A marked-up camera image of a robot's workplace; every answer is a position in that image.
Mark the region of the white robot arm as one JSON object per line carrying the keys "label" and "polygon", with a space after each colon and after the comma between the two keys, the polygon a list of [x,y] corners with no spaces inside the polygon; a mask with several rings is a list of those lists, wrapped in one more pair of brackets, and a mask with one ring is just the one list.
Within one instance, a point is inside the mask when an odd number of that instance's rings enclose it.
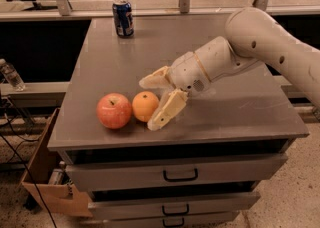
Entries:
{"label": "white robot arm", "polygon": [[228,17],[224,36],[139,81],[144,89],[164,90],[148,128],[161,129],[184,109],[190,97],[224,77],[254,68],[258,62],[271,66],[320,106],[320,50],[292,36],[266,12],[247,7]]}

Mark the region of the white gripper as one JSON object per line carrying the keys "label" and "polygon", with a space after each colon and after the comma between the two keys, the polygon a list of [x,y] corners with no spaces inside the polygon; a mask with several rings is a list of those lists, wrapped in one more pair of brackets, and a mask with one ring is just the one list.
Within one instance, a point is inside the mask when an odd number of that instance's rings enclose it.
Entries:
{"label": "white gripper", "polygon": [[185,107],[190,96],[196,96],[210,87],[204,68],[195,52],[187,52],[177,58],[172,65],[163,66],[142,78],[139,85],[143,89],[175,89],[165,91],[158,108],[147,122],[151,131],[166,126]]}

